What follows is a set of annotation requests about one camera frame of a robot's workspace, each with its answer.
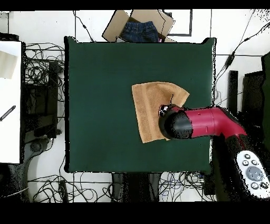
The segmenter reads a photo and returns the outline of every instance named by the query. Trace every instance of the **white controller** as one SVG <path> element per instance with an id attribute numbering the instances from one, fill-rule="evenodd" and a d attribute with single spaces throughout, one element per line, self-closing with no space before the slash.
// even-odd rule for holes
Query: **white controller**
<path id="1" fill-rule="evenodd" d="M 259 158 L 251 151 L 241 151 L 236 160 L 246 190 L 257 198 L 269 198 L 270 181 Z"/>

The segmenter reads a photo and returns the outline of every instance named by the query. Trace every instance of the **jeans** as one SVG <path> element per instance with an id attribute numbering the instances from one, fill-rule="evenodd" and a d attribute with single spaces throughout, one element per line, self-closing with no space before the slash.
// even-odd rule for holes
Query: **jeans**
<path id="1" fill-rule="evenodd" d="M 121 37 L 131 43 L 158 43 L 158 31 L 152 21 L 126 23 Z"/>

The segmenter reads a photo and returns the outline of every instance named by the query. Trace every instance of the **brown towel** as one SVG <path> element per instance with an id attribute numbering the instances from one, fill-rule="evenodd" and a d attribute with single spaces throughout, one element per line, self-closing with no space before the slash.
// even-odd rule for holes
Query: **brown towel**
<path id="1" fill-rule="evenodd" d="M 160 105 L 172 104 L 181 107 L 189 93 L 179 86 L 168 82 L 148 82 L 132 86 L 139 132 L 143 143 L 152 142 L 165 137 L 159 130 L 158 111 Z"/>

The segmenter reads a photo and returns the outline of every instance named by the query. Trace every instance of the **green table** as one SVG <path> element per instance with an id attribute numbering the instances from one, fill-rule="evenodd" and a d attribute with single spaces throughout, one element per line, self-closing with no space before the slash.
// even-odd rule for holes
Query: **green table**
<path id="1" fill-rule="evenodd" d="M 66 170 L 210 172 L 210 137 L 142 143 L 131 86 L 172 82 L 190 93 L 186 107 L 209 106 L 214 38 L 202 44 L 64 42 Z"/>

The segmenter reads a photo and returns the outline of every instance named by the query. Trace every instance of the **button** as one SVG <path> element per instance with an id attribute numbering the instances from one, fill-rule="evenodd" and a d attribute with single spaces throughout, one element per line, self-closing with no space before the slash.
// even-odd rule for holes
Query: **button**
<path id="1" fill-rule="evenodd" d="M 266 183 L 264 183 L 264 182 L 262 182 L 262 183 L 260 184 L 260 186 L 261 186 L 262 188 L 264 188 L 264 189 L 267 189 L 267 188 L 268 188 L 268 185 L 267 185 Z"/>
<path id="2" fill-rule="evenodd" d="M 248 161 L 244 160 L 244 161 L 243 161 L 243 165 L 244 165 L 244 166 L 248 166 Z"/>
<path id="3" fill-rule="evenodd" d="M 254 190 L 256 190 L 256 189 L 258 189 L 259 185 L 256 184 L 256 183 L 252 183 L 252 184 L 251 184 L 251 187 L 252 187 Z"/>
<path id="4" fill-rule="evenodd" d="M 261 181 L 263 180 L 263 177 L 264 177 L 262 171 L 256 166 L 248 167 L 246 171 L 246 175 L 252 181 Z"/>

